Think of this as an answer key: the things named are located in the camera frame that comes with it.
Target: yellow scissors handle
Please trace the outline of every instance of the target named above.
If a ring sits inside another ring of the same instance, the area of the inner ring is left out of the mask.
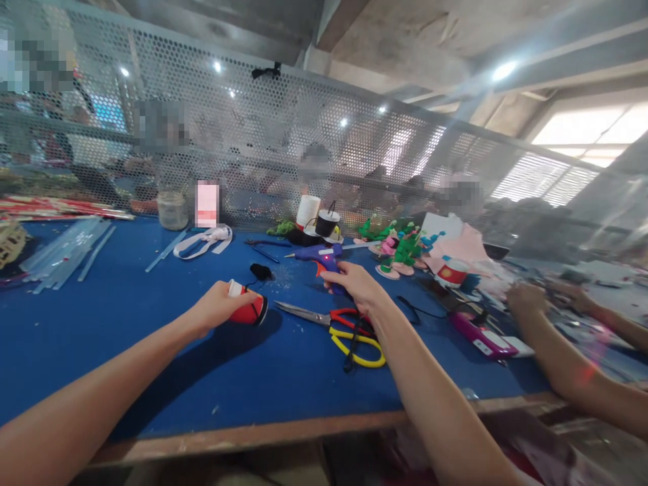
[[[340,348],[340,350],[345,355],[348,356],[349,355],[349,348],[347,348],[342,343],[342,341],[340,341],[340,338],[352,340],[353,339],[353,334],[338,331],[337,329],[334,329],[332,327],[329,327],[329,334],[331,335],[331,340],[335,343],[335,345],[338,348]],[[383,349],[380,347],[380,343],[378,341],[373,340],[370,337],[363,336],[363,335],[356,336],[356,339],[358,341],[360,341],[360,342],[370,344],[374,348],[376,348],[378,351],[380,351],[380,358],[378,359],[378,361],[368,361],[366,359],[362,359],[357,354],[354,354],[353,355],[353,361],[355,361],[360,366],[365,367],[365,368],[380,368],[380,367],[385,366],[385,363],[386,363],[385,355],[383,354]]]

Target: wooden table edge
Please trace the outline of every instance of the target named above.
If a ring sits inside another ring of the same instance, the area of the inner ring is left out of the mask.
[[[475,400],[470,403],[477,413],[488,413],[562,402],[553,393],[546,392],[511,398]],[[207,452],[235,452],[272,444],[307,441],[340,433],[389,429],[407,422],[405,411],[398,410],[251,425],[154,439],[133,439],[104,445],[90,465],[123,465]]]

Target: ceiling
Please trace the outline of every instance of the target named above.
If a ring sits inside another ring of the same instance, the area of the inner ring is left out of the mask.
[[[85,1],[514,136],[555,88],[648,72],[645,0]]]

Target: blue workbench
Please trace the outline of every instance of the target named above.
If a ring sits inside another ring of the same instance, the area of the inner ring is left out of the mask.
[[[226,323],[185,349],[131,407],[111,441],[402,409],[388,367],[358,367],[346,375],[344,355],[323,329],[273,308],[274,300],[322,313],[349,306],[346,298],[325,291],[321,279],[315,278],[314,263],[273,263],[243,243],[259,235],[235,229],[234,241],[221,255],[208,252],[190,261],[170,255],[145,273],[156,251],[177,233],[151,218],[115,224],[115,233],[85,281],[77,282],[75,274],[57,291],[34,295],[30,291],[35,284],[30,283],[0,292],[0,423],[170,322],[215,281],[252,282],[252,263],[268,265],[276,276],[275,281],[252,287],[271,302],[263,325]],[[64,227],[26,225],[43,241]],[[266,249],[278,257],[290,252]],[[375,274],[377,262],[367,249],[347,253],[350,261]],[[412,278],[377,279],[393,299],[402,294],[421,308],[443,313]],[[486,360],[446,319],[421,317],[423,325],[417,331],[424,343],[457,386],[473,390],[480,400],[549,390],[533,359],[511,360],[505,368]],[[507,322],[499,326],[511,331]],[[641,378],[648,378],[648,366],[631,361]]]

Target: scissors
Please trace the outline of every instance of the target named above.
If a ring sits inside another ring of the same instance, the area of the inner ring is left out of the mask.
[[[355,325],[352,324],[351,322],[347,321],[345,318],[341,317],[342,314],[355,314],[357,315],[358,312],[355,309],[351,308],[344,308],[344,309],[338,309],[338,310],[332,310],[328,315],[325,314],[318,314],[314,313],[310,310],[306,310],[300,307],[296,307],[290,304],[286,304],[285,302],[276,302],[277,306],[288,313],[294,314],[296,316],[299,316],[303,319],[306,319],[310,322],[313,322],[315,324],[319,324],[320,326],[324,326],[329,330],[329,334],[331,335],[331,340],[335,343],[335,345],[345,354],[349,355],[349,348],[347,348],[340,339],[348,339],[352,340],[353,339],[353,334],[343,332],[343,331],[338,331],[335,329],[331,323],[333,321],[338,322],[342,325],[345,325],[346,327],[350,327],[351,329],[355,328]],[[380,368],[385,366],[385,355],[383,354],[383,350],[380,347],[380,343],[376,341],[375,339],[372,339],[370,337],[367,337],[368,335],[371,335],[369,332],[359,329],[358,332],[360,334],[364,335],[358,335],[356,336],[356,339],[359,342],[363,342],[366,344],[369,344],[376,348],[378,351],[380,351],[380,358],[376,361],[368,361],[365,360],[361,357],[359,357],[356,354],[353,354],[353,361],[357,363],[358,365],[365,367],[365,368]]]

